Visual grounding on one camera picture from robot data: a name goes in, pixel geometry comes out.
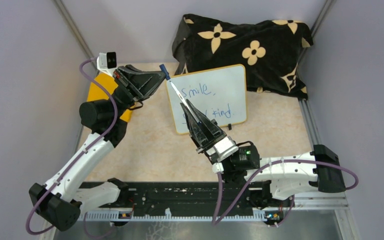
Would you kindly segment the blue marker cap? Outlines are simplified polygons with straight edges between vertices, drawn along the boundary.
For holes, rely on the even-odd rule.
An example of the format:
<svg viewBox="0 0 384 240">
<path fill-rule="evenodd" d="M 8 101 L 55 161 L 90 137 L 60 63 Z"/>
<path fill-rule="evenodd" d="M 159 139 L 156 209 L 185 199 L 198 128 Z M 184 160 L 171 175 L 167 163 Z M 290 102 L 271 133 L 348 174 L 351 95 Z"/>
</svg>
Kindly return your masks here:
<svg viewBox="0 0 384 240">
<path fill-rule="evenodd" d="M 168 72 L 166 66 L 165 66 L 164 64 L 160 64 L 160 65 L 159 65 L 159 68 L 160 68 L 160 70 L 164 73 L 164 75 L 165 75 L 165 79 L 166 79 L 167 81 L 169 81 L 169 80 L 171 79 L 171 77 L 170 77 L 170 74 L 169 74 L 169 72 Z"/>
</svg>

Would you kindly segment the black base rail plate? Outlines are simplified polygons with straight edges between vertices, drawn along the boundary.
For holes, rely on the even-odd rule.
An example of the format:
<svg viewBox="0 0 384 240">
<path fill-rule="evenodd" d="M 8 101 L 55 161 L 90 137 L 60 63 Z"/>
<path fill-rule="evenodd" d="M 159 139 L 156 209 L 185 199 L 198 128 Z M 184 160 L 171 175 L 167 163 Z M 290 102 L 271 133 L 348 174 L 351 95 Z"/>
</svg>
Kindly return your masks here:
<svg viewBox="0 0 384 240">
<path fill-rule="evenodd" d="M 102 205 L 103 209 L 134 207 L 133 214 L 162 216 L 166 209 L 175 217 L 213 216 L 218 197 L 217 182 L 128 182 L 121 199 Z M 227 216 L 250 216 L 254 209 L 286 210 L 291 199 L 274 199 L 269 183 L 251 183 Z"/>
</svg>

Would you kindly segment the black floral blanket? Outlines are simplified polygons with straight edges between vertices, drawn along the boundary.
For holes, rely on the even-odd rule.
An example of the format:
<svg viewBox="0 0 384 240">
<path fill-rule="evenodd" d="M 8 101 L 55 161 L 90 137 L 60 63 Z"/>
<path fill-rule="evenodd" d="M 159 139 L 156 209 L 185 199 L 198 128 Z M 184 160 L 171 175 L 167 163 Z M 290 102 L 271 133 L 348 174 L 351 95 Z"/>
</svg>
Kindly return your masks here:
<svg viewBox="0 0 384 240">
<path fill-rule="evenodd" d="M 171 51 L 178 61 L 177 75 L 240 64 L 248 91 L 305 100 L 307 87 L 297 69 L 301 52 L 313 43 L 309 26 L 301 21 L 232 24 L 185 14 Z"/>
</svg>

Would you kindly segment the white blue marker pen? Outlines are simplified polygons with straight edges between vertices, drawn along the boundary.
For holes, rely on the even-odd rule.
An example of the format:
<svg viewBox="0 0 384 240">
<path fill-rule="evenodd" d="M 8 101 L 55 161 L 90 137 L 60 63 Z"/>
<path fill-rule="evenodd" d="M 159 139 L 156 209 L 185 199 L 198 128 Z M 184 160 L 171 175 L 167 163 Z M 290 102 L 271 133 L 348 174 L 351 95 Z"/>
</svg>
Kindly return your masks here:
<svg viewBox="0 0 384 240">
<path fill-rule="evenodd" d="M 178 98 L 180 99 L 180 101 L 183 103 L 183 105 L 185 106 L 185 108 L 190 112 L 192 118 L 193 118 L 197 123 L 200 123 L 201 121 L 200 121 L 199 118 L 196 116 L 196 114 L 194 113 L 194 111 L 191 109 L 190 105 L 189 105 L 188 102 L 184 99 L 183 95 L 182 95 L 181 92 L 177 89 L 177 87 L 175 86 L 175 84 L 174 84 L 171 80 L 168 80 L 168 82 L 170 83 L 171 87 L 173 88 L 174 92 L 176 93 L 176 95 L 178 96 Z"/>
</svg>

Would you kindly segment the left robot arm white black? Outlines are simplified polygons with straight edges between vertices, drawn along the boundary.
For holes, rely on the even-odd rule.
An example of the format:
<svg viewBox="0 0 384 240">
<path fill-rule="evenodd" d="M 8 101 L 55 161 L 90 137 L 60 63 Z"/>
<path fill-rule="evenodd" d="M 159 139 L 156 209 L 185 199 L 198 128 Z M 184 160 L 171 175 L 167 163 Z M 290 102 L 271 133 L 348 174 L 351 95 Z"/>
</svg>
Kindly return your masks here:
<svg viewBox="0 0 384 240">
<path fill-rule="evenodd" d="M 164 65 L 157 71 L 139 70 L 130 64 L 101 66 L 99 71 L 110 76 L 116 88 L 113 92 L 104 89 L 105 99 L 81 104 L 81 124 L 91 133 L 61 170 L 44 184 L 35 183 L 29 189 L 32 213 L 59 231 L 70 229 L 80 216 L 103 205 L 114 203 L 124 207 L 129 203 L 128 185 L 121 180 L 111 178 L 92 188 L 82 188 L 82 183 L 124 138 L 127 123 L 122 120 L 122 115 L 141 108 L 170 77 Z"/>
</svg>

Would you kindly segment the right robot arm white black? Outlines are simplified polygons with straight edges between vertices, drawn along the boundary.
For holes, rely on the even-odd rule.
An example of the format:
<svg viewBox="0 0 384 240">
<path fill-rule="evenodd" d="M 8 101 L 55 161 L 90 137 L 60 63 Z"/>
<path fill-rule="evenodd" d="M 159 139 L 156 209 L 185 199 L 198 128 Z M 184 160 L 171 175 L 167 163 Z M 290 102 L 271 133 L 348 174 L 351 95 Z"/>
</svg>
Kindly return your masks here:
<svg viewBox="0 0 384 240">
<path fill-rule="evenodd" d="M 275 206 L 298 193 L 346 190 L 339 157 L 327 146 L 316 144 L 302 154 L 261 158 L 253 142 L 235 142 L 215 119 L 206 117 L 188 99 L 180 106 L 196 151 L 208 158 L 212 171 L 224 183 L 248 186 L 253 182 L 269 182 L 269 187 L 261 193 L 267 206 Z"/>
</svg>

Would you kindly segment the yellow cloth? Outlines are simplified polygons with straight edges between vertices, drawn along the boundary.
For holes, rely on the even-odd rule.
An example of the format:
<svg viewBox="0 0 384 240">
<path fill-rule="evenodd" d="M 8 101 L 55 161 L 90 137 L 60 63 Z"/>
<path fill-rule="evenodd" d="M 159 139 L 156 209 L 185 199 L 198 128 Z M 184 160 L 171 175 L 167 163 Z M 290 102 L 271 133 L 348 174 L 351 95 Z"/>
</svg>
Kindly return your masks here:
<svg viewBox="0 0 384 240">
<path fill-rule="evenodd" d="M 110 94 L 114 92 L 114 90 L 117 88 L 117 84 L 113 77 L 105 74 L 105 73 L 99 73 L 94 80 L 99 83 L 102 87 L 104 87 Z M 108 100 L 108 95 L 97 85 L 94 83 L 89 84 L 88 94 L 87 94 L 87 102 L 89 101 L 96 101 L 96 100 Z M 130 122 L 132 117 L 132 111 L 126 110 L 121 116 L 120 119 L 125 122 Z"/>
</svg>

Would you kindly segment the yellow framed whiteboard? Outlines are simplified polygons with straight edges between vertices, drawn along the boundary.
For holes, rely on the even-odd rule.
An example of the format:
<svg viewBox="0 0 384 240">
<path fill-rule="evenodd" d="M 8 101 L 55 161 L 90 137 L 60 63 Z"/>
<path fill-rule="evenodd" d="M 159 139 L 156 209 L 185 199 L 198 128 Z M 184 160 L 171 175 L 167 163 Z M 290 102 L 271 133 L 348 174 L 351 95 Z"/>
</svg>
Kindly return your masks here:
<svg viewBox="0 0 384 240">
<path fill-rule="evenodd" d="M 245 122 L 247 116 L 246 69 L 235 64 L 171 77 L 166 82 L 175 131 L 189 133 L 181 108 L 182 96 L 220 127 Z"/>
</svg>

